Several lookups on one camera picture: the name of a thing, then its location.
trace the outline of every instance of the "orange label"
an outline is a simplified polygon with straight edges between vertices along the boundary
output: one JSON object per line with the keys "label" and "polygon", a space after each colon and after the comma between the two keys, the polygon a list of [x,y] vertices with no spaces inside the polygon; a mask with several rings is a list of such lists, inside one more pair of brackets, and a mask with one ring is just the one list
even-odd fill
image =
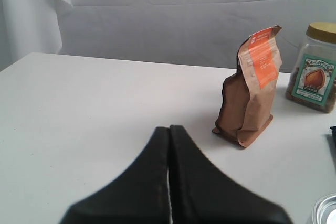
{"label": "orange label", "polygon": [[278,78],[278,70],[273,62],[272,50],[268,42],[271,33],[272,28],[268,28],[253,34],[248,47],[261,89]]}

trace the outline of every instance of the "nut illustration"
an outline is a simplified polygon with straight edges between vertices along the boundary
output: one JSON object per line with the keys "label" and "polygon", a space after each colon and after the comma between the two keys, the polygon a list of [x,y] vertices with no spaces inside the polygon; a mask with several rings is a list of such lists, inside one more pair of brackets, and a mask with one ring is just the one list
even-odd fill
{"label": "nut illustration", "polygon": [[322,69],[314,70],[305,76],[305,86],[319,90],[324,86],[325,75]]}

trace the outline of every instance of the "white curtain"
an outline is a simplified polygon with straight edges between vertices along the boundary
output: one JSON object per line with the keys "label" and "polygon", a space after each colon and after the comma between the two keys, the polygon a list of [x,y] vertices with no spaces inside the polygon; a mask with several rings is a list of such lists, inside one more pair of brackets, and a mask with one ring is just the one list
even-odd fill
{"label": "white curtain", "polygon": [[290,71],[320,20],[336,0],[1,0],[0,69],[31,51],[234,68],[248,35],[280,24]]}

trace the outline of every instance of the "gold lid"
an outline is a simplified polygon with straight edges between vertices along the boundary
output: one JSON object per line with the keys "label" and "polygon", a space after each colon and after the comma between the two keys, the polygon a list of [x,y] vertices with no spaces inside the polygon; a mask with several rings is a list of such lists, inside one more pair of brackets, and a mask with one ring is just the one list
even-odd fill
{"label": "gold lid", "polygon": [[336,44],[336,23],[329,23],[329,22],[310,23],[306,34],[310,38]]}

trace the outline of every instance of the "plastic jar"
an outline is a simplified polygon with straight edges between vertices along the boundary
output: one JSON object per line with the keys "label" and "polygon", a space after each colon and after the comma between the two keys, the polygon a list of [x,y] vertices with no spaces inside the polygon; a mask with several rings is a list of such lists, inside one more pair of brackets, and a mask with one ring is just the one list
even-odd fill
{"label": "plastic jar", "polygon": [[336,103],[336,23],[311,23],[306,35],[286,97],[329,113]]}

